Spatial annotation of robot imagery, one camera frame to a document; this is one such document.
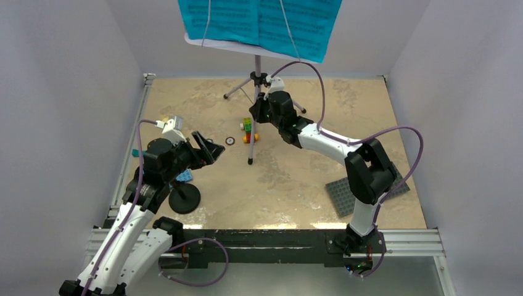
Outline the lilac tripod music stand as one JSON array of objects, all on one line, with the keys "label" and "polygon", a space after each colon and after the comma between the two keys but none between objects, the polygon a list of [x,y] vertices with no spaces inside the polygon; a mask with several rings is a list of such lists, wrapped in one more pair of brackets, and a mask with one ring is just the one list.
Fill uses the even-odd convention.
[{"label": "lilac tripod music stand", "polygon": [[226,51],[241,52],[245,54],[254,55],[255,59],[255,70],[250,73],[249,77],[245,79],[239,85],[233,87],[229,92],[223,95],[224,99],[228,99],[236,91],[241,90],[244,94],[247,94],[243,90],[243,86],[249,84],[250,82],[254,85],[254,96],[251,108],[249,108],[250,119],[245,121],[245,123],[250,123],[250,131],[246,131],[246,143],[249,144],[249,157],[247,163],[249,165],[253,164],[253,155],[254,155],[254,144],[257,140],[256,138],[256,125],[258,123],[257,119],[260,118],[258,109],[263,105],[260,100],[262,99],[259,93],[262,90],[262,86],[265,86],[270,90],[270,87],[273,86],[272,78],[268,78],[269,75],[265,72],[262,72],[262,56],[275,57],[280,59],[291,59],[291,56],[277,54],[275,52],[268,51],[259,46],[254,46],[250,44],[240,43],[238,41],[220,41],[214,39],[190,39],[188,33],[184,34],[185,41],[190,45],[199,45],[202,47],[209,47],[214,49],[222,49]]}]

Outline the black microphone desk stand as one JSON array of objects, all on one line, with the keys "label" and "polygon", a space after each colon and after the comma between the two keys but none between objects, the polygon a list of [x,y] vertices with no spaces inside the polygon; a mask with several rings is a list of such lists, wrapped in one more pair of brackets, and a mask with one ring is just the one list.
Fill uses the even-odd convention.
[{"label": "black microphone desk stand", "polygon": [[182,215],[191,213],[199,206],[200,201],[201,194],[195,185],[184,182],[172,184],[168,203],[175,213]]}]

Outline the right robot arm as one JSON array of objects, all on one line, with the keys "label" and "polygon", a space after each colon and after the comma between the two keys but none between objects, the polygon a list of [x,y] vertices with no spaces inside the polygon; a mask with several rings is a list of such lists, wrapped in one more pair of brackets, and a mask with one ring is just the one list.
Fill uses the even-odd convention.
[{"label": "right robot arm", "polygon": [[346,230],[347,245],[363,250],[376,235],[376,212],[397,179],[392,162],[377,139],[358,141],[322,132],[313,120],[299,116],[290,94],[258,94],[249,109],[257,123],[270,123],[282,140],[299,149],[322,154],[343,165],[355,197],[353,217]]}]

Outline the teal sheet music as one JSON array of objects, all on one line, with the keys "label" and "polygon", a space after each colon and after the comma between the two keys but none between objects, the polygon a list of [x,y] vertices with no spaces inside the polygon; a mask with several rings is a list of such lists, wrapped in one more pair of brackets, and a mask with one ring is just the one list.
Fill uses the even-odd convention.
[{"label": "teal sheet music", "polygon": [[178,1],[189,39],[259,45],[258,1]]},{"label": "teal sheet music", "polygon": [[258,45],[322,63],[341,1],[258,1]]}]

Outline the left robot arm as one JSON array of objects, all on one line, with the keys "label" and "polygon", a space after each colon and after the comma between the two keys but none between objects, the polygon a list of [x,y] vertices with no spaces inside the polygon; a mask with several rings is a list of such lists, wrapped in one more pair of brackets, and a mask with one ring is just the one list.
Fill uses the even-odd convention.
[{"label": "left robot arm", "polygon": [[108,235],[77,279],[64,281],[59,295],[127,295],[161,254],[182,248],[182,223],[166,217],[155,220],[153,230],[140,244],[137,241],[172,192],[184,194],[183,213],[199,205],[190,201],[197,188],[176,177],[215,163],[225,148],[198,131],[192,136],[197,147],[177,131],[148,143]]}]

